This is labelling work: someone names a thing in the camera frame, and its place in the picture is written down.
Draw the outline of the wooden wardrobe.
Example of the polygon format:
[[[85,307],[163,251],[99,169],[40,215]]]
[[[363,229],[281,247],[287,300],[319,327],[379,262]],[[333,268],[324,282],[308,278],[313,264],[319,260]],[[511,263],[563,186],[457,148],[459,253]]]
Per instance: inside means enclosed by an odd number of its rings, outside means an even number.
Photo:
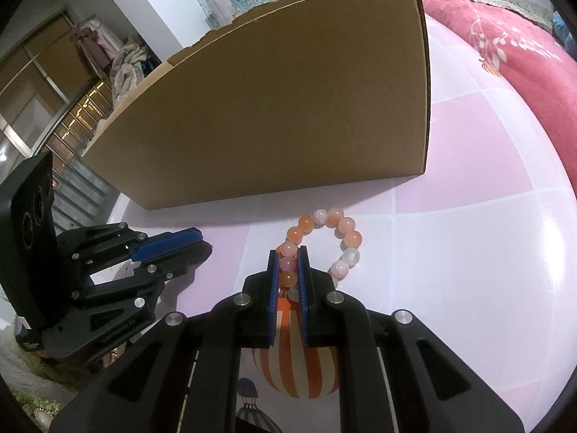
[[[65,169],[110,113],[110,83],[80,50],[70,18],[53,17],[1,62],[1,177],[43,150]]]

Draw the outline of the pile of clothes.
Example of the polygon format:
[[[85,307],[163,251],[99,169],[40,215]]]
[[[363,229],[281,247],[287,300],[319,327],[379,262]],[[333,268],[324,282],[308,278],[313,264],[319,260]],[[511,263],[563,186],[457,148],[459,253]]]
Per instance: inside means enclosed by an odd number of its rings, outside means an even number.
[[[110,81],[117,106],[158,66],[158,57],[140,36],[121,40],[99,19],[87,19],[73,28],[78,49],[101,79]]]

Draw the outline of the brown cardboard box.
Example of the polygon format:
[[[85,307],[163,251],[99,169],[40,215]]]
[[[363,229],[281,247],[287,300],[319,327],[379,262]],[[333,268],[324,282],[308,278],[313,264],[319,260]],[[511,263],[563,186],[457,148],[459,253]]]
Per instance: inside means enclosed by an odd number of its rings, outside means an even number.
[[[426,170],[422,0],[277,0],[173,55],[84,162],[158,209]]]

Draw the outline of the pink floral blanket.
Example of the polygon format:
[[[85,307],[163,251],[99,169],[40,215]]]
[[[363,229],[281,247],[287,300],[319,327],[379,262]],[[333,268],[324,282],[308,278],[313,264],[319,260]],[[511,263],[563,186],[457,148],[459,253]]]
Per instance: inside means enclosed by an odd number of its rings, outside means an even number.
[[[472,0],[423,0],[426,15],[470,44],[533,111],[576,185],[576,61],[545,29]]]

